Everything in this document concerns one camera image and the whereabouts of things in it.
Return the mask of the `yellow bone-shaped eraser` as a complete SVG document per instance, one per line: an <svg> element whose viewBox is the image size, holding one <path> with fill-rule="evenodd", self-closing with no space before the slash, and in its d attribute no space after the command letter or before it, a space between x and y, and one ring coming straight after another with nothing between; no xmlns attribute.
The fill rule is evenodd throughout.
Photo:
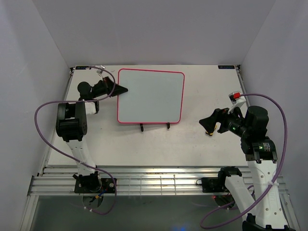
<svg viewBox="0 0 308 231"><path fill-rule="evenodd" d="M217 129L217 124L215 125L215 127L214 127L214 129L213 129L212 131L208 132L208 131L206 130L205 133L206 133L207 135L209 135L209 136L213 136L214 131L215 131L216 129Z"/></svg>

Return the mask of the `pink framed whiteboard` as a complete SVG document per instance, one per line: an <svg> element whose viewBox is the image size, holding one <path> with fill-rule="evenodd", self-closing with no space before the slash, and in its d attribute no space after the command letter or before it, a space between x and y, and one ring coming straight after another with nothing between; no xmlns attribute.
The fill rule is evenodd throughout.
<svg viewBox="0 0 308 231"><path fill-rule="evenodd" d="M118 96L121 124L177 124L181 120L185 75L178 71L121 68L118 84L128 92Z"/></svg>

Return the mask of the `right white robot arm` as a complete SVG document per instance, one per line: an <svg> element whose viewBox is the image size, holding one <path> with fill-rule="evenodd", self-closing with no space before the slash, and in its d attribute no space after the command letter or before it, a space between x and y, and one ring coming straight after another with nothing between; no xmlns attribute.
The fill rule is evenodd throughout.
<svg viewBox="0 0 308 231"><path fill-rule="evenodd" d="M251 172L251 195L237 167L223 167L218 172L213 191L229 191L242 213L244 231L290 231L284 216L277 182L277 153L274 142L266 135L269 121L266 109L250 106L242 115L240 108L215 109L199 121L207 133L213 133L220 123L219 133L232 132L241 139L241 149Z"/></svg>

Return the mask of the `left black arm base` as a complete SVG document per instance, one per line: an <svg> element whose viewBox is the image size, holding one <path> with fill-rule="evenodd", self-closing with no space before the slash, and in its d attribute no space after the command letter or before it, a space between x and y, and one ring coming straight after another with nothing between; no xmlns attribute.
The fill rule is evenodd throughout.
<svg viewBox="0 0 308 231"><path fill-rule="evenodd" d="M106 194L116 192L116 178L101 178L98 172L86 176L74 174L73 178L76 181L74 193L82 195L84 209L97 214L110 212L114 205L107 212L99 212L97 208L102 205Z"/></svg>

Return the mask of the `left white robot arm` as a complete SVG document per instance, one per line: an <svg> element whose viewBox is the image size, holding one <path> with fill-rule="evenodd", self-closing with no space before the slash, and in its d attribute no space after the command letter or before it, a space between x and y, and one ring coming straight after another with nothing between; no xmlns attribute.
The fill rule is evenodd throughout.
<svg viewBox="0 0 308 231"><path fill-rule="evenodd" d="M102 187L102 180L92 160L85 135L88 131L87 115L99 112L98 97L108 95L115 97L128 92L128 89L104 77L91 86L88 82L80 82L77 86L80 98L77 103L60 103L57 108L56 133L69 146L78 164L78 174L74 176L82 187L97 192Z"/></svg>

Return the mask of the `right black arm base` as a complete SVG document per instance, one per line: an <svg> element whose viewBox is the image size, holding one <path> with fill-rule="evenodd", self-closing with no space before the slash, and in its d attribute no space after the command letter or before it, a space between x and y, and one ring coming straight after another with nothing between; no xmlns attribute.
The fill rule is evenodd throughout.
<svg viewBox="0 0 308 231"><path fill-rule="evenodd" d="M224 209L236 210L235 201L230 191L225 186L225 180L227 177L233 175L242 176L241 171L237 167L222 167L218 172L217 177L202 177L196 181L197 186L202 187L203 193L227 193L226 195L214 195L214 200L218 206L223 206L231 203Z"/></svg>

